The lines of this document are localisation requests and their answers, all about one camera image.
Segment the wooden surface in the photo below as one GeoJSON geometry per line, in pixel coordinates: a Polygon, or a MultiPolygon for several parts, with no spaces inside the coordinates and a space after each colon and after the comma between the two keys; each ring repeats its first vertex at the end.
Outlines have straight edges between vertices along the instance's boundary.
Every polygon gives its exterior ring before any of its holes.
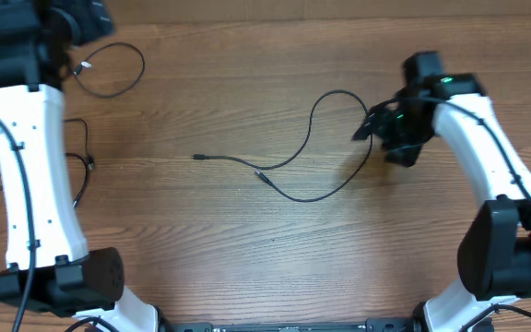
{"type": "Polygon", "coordinates": [[[531,0],[106,0],[118,24],[531,15],[531,0]]]}
{"type": "MultiPolygon", "coordinates": [[[[455,253],[476,207],[439,138],[410,169],[382,163],[375,148],[345,190],[312,204],[289,202],[240,164],[190,159],[280,162],[304,139],[320,95],[349,89],[369,106],[384,101],[402,88],[400,65],[414,52],[439,50],[449,72],[478,73],[531,169],[531,17],[124,26],[76,61],[110,41],[140,47],[147,72],[113,100],[65,85],[67,117],[88,120],[98,163],[77,213],[90,248],[117,247],[128,286],[174,322],[409,315],[456,278],[455,253]]],[[[138,71],[127,50],[92,62],[82,79],[102,91],[138,71]]],[[[267,174],[295,196],[330,191],[362,158],[366,143],[350,141],[362,118],[348,97],[322,102],[304,153],[267,174]]],[[[68,127],[67,150],[82,152],[82,136],[68,127]]],[[[77,188],[82,171],[73,161],[70,170],[77,188]]],[[[0,269],[5,250],[0,195],[0,269]]],[[[531,300],[521,305],[531,309],[531,300]]],[[[0,304],[0,331],[14,312],[0,304]]],[[[69,323],[27,314],[23,330],[69,323]]],[[[496,324],[531,330],[512,314],[496,324]]]]}

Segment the wooden table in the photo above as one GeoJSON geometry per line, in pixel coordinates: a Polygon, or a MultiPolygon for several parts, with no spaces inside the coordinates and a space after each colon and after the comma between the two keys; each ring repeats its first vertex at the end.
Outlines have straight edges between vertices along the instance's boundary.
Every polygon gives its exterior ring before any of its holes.
{"type": "MultiPolygon", "coordinates": [[[[452,73],[474,72],[501,125],[531,169],[531,17],[416,18],[123,26],[74,54],[131,42],[147,72],[129,93],[93,98],[69,80],[67,117],[89,122],[97,169],[78,209],[91,249],[115,246],[126,280],[173,322],[357,321],[409,315],[456,278],[455,253],[477,208],[454,155],[439,138],[410,169],[383,163],[375,148],[363,171],[325,201],[292,203],[253,170],[194,153],[262,164],[293,154],[314,101],[349,89],[369,106],[403,86],[400,65],[438,50],[452,73]]],[[[134,53],[110,50],[83,81],[112,91],[139,70],[134,53]]],[[[268,172],[288,193],[324,194],[360,162],[351,142],[363,111],[330,97],[313,137],[287,167],[268,172]]],[[[83,153],[78,125],[68,151],[83,153]]],[[[74,188],[81,167],[69,162],[74,188]]],[[[6,213],[0,195],[0,270],[6,213]]],[[[531,310],[531,300],[521,302],[531,310]]],[[[0,331],[15,308],[0,304],[0,331]]],[[[70,324],[27,314],[24,331],[70,324]]],[[[531,330],[531,320],[496,317],[498,331],[531,330]]]]}

